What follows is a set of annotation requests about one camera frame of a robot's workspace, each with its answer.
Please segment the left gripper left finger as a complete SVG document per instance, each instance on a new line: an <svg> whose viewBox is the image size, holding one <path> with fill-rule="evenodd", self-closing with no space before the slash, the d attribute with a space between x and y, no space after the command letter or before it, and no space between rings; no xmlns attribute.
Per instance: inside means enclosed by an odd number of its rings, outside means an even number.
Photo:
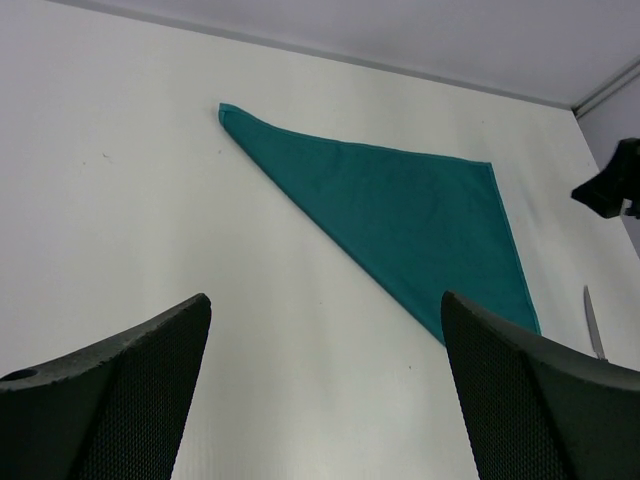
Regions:
<svg viewBox="0 0 640 480"><path fill-rule="evenodd" d="M169 479L211 324L197 294L1 379L4 479Z"/></svg>

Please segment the steel table knife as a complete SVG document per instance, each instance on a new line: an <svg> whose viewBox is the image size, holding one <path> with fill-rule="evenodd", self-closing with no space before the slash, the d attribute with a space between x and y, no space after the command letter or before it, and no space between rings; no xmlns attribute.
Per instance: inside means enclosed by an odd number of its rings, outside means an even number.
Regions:
<svg viewBox="0 0 640 480"><path fill-rule="evenodd" d="M591 300L590 291L587 285L585 285L583 288L583 301L584 301L587 328L589 332L592 349L599 360L606 361L607 358L604 352L604 347L602 344L599 328L597 325L597 320L595 317L595 312L594 312L594 308Z"/></svg>

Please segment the teal cloth napkin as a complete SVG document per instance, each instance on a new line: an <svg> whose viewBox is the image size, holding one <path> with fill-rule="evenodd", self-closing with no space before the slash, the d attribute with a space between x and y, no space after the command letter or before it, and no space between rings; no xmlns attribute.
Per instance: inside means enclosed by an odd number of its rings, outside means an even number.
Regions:
<svg viewBox="0 0 640 480"><path fill-rule="evenodd" d="M218 120L253 163L433 337L453 290L538 332L493 167L288 131L230 104Z"/></svg>

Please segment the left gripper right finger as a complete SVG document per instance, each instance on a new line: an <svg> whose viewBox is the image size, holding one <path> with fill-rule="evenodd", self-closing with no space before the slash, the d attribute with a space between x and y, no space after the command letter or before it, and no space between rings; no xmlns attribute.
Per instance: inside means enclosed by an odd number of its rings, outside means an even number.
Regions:
<svg viewBox="0 0 640 480"><path fill-rule="evenodd" d="M451 291L441 323L480 478L638 478L638 372Z"/></svg>

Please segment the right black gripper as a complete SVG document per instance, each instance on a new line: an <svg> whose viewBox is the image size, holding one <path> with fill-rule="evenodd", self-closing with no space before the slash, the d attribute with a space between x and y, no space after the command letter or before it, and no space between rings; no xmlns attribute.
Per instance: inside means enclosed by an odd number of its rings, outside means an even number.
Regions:
<svg viewBox="0 0 640 480"><path fill-rule="evenodd" d="M576 187L571 198L605 219L639 218L639 139L620 140L606 167Z"/></svg>

